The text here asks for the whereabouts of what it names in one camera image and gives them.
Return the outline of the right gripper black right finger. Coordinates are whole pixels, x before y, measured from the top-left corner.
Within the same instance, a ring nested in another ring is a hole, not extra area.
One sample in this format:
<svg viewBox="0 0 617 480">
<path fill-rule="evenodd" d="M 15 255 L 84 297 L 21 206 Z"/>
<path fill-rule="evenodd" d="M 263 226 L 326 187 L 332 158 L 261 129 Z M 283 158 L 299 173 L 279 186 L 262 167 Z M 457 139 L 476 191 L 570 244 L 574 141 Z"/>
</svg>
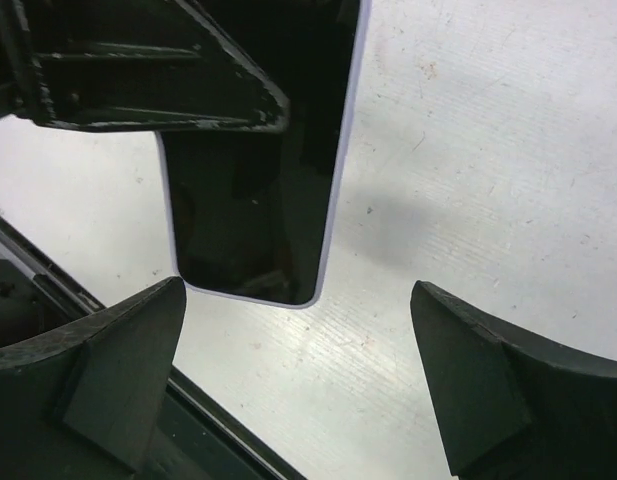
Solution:
<svg viewBox="0 0 617 480">
<path fill-rule="evenodd" d="M 415 283 L 411 317 L 452 476 L 617 479 L 617 361 Z"/>
</svg>

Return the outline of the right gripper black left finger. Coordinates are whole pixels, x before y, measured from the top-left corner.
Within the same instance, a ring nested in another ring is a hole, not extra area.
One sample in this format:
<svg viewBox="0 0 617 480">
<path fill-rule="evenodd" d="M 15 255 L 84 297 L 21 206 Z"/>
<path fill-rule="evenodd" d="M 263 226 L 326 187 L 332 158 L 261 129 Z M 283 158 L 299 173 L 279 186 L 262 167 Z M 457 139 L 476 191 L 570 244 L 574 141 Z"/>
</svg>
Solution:
<svg viewBox="0 0 617 480">
<path fill-rule="evenodd" d="M 186 309 L 170 277 L 0 349 L 0 479 L 131 479 L 142 469 Z"/>
</svg>

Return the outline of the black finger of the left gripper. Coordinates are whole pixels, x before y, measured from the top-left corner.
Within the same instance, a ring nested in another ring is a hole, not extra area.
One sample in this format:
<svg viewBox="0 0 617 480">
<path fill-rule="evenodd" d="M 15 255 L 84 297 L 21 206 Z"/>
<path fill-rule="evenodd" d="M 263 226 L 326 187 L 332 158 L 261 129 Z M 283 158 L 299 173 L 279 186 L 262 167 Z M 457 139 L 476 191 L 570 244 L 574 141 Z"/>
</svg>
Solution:
<svg viewBox="0 0 617 480">
<path fill-rule="evenodd" d="M 280 132 L 289 101 L 197 1 L 0 1 L 0 118 Z"/>
</svg>

